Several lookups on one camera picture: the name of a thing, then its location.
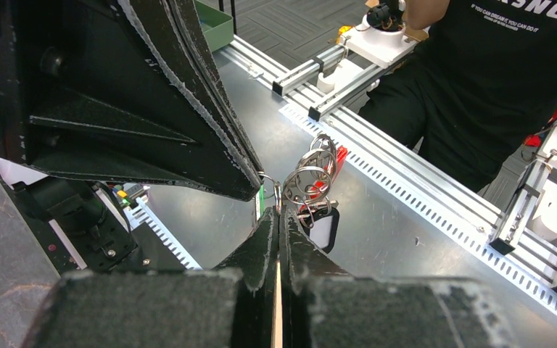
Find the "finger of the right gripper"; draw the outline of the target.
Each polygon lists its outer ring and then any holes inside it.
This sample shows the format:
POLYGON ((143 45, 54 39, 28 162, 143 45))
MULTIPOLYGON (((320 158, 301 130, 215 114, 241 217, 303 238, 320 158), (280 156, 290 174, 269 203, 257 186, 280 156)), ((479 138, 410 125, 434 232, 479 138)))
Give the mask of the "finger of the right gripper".
POLYGON ((208 188, 257 188, 260 163, 231 106, 193 1, 119 1, 142 51, 174 100, 160 97, 191 140, 163 151, 165 163, 208 188))

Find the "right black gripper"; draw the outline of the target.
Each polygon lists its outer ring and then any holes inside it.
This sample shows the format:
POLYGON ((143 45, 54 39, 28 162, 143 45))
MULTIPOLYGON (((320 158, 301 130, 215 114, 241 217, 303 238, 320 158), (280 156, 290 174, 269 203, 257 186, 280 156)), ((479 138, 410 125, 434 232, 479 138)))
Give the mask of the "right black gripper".
POLYGON ((250 200, 255 168, 142 51, 117 1, 0 1, 0 157, 77 181, 250 200))

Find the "red black keyring holder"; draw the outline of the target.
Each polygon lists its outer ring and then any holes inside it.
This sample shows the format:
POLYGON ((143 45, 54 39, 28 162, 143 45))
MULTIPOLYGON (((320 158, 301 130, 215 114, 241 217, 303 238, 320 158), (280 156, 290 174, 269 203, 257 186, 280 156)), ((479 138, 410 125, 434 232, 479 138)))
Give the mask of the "red black keyring holder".
POLYGON ((347 154, 348 150, 337 146, 329 135, 319 134, 284 180, 282 197, 295 208, 304 227, 313 228, 318 219, 339 206, 329 195, 347 154))

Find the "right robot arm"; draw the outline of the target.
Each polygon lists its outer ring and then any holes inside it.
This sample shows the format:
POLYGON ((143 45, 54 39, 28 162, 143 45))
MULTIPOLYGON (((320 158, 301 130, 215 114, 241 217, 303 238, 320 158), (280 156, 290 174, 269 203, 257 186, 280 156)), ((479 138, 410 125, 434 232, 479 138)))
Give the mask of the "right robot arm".
POLYGON ((261 185, 193 1, 0 1, 0 158, 44 174, 15 197, 92 270, 136 248, 97 189, 261 185))

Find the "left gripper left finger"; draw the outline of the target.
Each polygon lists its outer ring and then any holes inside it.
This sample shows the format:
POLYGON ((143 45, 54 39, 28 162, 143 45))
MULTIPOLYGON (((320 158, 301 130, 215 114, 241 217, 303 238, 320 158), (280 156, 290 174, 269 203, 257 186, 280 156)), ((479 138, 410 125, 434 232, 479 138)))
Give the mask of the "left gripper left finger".
POLYGON ((242 275, 232 325, 232 347, 270 347, 279 251, 279 214, 264 210, 249 237, 215 266, 242 275))

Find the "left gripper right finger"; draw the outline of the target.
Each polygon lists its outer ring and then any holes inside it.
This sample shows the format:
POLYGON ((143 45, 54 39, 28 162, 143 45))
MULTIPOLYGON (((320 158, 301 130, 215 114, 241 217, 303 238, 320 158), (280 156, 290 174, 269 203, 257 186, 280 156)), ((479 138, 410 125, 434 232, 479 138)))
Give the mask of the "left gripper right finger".
POLYGON ((308 284, 315 277, 349 273, 310 240, 293 209, 282 208, 278 235, 283 346, 310 347, 308 284))

